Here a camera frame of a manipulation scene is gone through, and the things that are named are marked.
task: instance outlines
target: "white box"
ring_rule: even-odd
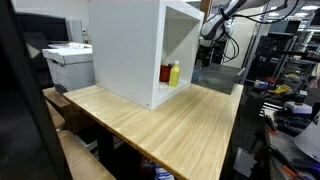
[[[95,84],[92,49],[43,49],[55,87],[72,91]]]
[[[190,85],[203,13],[180,0],[89,1],[97,85],[152,110]],[[180,61],[179,85],[159,82]]]

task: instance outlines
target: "robotic arm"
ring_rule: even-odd
[[[230,0],[223,6],[223,11],[208,18],[202,27],[201,36],[209,41],[225,40],[225,32],[229,30],[225,29],[224,23],[229,17],[241,10],[263,6],[269,1],[271,0]]]

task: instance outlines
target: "bottle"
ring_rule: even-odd
[[[179,82],[179,61],[174,61],[174,66],[171,68],[170,71],[170,79],[169,79],[169,86],[170,87],[177,87]]]

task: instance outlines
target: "cabinet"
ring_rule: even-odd
[[[174,1],[89,2],[96,84],[152,110],[190,85],[203,13]],[[179,84],[159,82],[180,61]]]

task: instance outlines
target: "white shelf unit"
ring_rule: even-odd
[[[152,110],[190,86],[203,13],[180,0],[89,1],[97,85]],[[180,61],[176,88],[160,65]]]

